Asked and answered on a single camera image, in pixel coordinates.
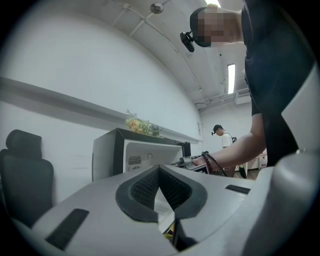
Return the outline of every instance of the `white t-shirt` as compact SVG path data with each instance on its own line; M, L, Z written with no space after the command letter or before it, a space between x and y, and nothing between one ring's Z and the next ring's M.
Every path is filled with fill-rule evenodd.
M222 147L229 147L230 145L232 145L232 137L229 133L224 133L222 136Z

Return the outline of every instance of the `man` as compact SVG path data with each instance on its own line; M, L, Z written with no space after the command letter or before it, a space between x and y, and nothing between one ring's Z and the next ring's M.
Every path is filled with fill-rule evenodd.
M298 26L272 1L244 0L240 11L208 4L195 14L192 31L211 46L246 46L245 73L251 93L252 126L247 135L211 155L224 168L258 156L267 148L268 166L294 153L297 143L282 117L314 65L314 55ZM213 169L218 169L211 160ZM195 165L205 163L203 157Z
M228 132L226 132L226 130L223 129L223 127L220 124L216 124L213 127L213 134L216 134L216 135L222 137L222 148L223 149L232 145L233 141L232 141L231 135ZM235 166L224 168L224 171L228 177L234 177L235 170L236 170Z
M220 124L216 124L213 127L213 134L216 134L216 135L222 137L222 148L223 149L232 145L233 141L232 141L231 135L228 132L226 132L226 130L223 129L223 127Z

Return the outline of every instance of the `vr headset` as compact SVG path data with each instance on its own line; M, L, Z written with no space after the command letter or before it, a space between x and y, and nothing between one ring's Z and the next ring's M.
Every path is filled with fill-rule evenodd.
M181 42L188 49L189 52L193 53L195 51L194 44L195 42L198 46L201 47L210 47L211 42L205 42L204 36L198 35L198 14L204 12L207 7L201 7L196 9L190 16L190 32L182 32L180 34Z

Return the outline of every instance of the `chair headrest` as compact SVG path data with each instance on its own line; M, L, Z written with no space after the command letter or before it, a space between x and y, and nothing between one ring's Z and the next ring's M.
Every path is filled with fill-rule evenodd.
M13 130L6 138L5 145L11 152L29 158L42 158L41 140L38 135Z

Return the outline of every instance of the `office chair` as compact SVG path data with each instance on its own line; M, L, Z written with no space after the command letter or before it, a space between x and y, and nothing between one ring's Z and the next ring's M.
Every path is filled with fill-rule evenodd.
M31 227L52 208L54 168L42 159L38 135L13 130L0 151L0 176L8 214Z

